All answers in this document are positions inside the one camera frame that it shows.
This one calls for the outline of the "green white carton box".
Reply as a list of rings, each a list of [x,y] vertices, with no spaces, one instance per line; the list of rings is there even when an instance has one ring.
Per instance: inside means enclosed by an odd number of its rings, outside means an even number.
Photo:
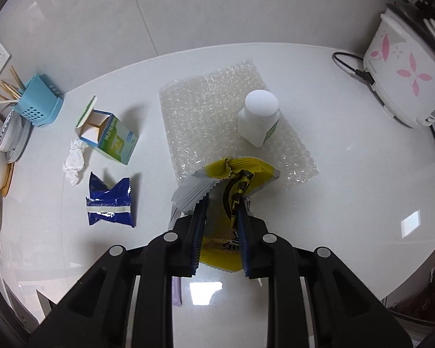
[[[80,140],[98,153],[127,165],[136,147],[138,136],[112,112],[95,108],[97,96],[85,106],[75,132]]]

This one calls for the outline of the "blue patterned ceramic bowl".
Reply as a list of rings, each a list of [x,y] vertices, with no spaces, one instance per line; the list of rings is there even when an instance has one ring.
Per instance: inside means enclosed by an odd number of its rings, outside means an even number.
[[[12,110],[3,123],[0,133],[0,151],[8,152],[17,145],[22,132],[22,117]]]

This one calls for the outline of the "yellow snack bag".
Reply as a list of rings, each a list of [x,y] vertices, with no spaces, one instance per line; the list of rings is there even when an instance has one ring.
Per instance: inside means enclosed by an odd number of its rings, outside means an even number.
[[[224,158],[189,175],[173,194],[175,211],[190,214],[208,199],[200,262],[228,272],[243,268],[238,243],[236,201],[247,201],[280,177],[278,169],[254,157]]]

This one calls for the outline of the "white plastic spoon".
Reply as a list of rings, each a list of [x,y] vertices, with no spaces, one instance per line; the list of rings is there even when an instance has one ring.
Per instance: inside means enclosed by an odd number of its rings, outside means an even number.
[[[14,99],[14,100],[0,100],[1,104],[17,104],[20,101],[20,99]]]

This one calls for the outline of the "bubble wrap sheet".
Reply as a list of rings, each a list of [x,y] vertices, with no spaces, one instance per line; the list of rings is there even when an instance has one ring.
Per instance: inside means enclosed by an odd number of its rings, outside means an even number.
[[[237,130],[245,98],[266,85],[251,59],[226,68],[175,80],[159,91],[166,138],[178,182],[223,158],[256,157],[279,170],[269,189],[282,193],[308,182],[317,164],[282,116],[263,147],[256,148]]]

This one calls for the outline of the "grey ceramic plate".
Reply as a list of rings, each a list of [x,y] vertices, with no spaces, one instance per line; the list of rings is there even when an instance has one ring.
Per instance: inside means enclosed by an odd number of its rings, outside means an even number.
[[[6,152],[6,160],[8,164],[13,164],[14,162],[19,160],[30,138],[31,130],[32,130],[32,124],[31,122],[26,120],[23,125],[17,144],[10,151]]]

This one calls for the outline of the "white tissue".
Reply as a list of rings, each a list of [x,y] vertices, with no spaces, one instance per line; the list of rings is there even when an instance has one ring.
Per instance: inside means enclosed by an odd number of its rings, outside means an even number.
[[[85,150],[88,145],[81,139],[71,142],[68,156],[63,163],[63,173],[71,186],[75,186],[81,179],[81,172],[85,168]]]

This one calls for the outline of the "blue utensil holder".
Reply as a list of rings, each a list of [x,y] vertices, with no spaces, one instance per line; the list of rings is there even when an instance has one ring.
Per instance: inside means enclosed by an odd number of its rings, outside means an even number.
[[[63,106],[63,95],[47,75],[34,75],[20,89],[21,98],[13,110],[33,126],[52,124]]]

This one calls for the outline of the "purple snack stick wrapper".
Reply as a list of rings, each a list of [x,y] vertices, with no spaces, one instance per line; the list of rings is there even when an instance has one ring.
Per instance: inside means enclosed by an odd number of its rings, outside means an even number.
[[[181,277],[172,279],[172,304],[177,307],[182,306]]]

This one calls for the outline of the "white plastic pill bottle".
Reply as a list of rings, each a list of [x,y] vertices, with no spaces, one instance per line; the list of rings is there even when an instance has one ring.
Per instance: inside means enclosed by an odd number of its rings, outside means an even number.
[[[238,134],[260,148],[275,132],[280,120],[279,101],[267,90],[253,90],[245,97],[237,118]]]

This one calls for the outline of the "wooden chopsticks bundle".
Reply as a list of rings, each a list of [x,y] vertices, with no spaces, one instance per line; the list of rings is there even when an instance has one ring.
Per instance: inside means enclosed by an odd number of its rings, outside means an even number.
[[[14,80],[14,83],[9,83],[4,80],[0,80],[0,88],[2,93],[0,93],[0,99],[3,101],[18,101],[21,99],[22,95],[26,91],[26,86],[19,77],[18,72],[13,65],[11,65],[9,72]]]

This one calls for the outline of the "wooden cutting board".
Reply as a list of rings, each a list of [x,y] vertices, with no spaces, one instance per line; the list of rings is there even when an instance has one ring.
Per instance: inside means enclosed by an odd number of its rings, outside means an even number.
[[[7,177],[5,180],[5,183],[3,184],[3,187],[1,189],[1,196],[4,198],[8,195],[10,187],[11,187],[11,182],[12,182],[12,177],[13,177],[13,173],[14,173],[14,169],[15,169],[15,164],[11,163],[8,165],[8,172],[7,172]]]

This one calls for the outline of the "blue white snack wrapper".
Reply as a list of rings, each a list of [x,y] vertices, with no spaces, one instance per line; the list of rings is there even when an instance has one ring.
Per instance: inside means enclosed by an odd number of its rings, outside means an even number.
[[[94,173],[89,176],[88,193],[85,198],[88,224],[95,225],[100,221],[136,227],[131,207],[131,181],[122,178],[113,187],[108,187]]]

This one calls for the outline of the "white rice cooker pink flowers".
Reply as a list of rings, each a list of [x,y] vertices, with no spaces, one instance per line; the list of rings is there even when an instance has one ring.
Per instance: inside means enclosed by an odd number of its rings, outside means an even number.
[[[363,58],[386,112],[407,126],[435,122],[435,50],[389,6]]]

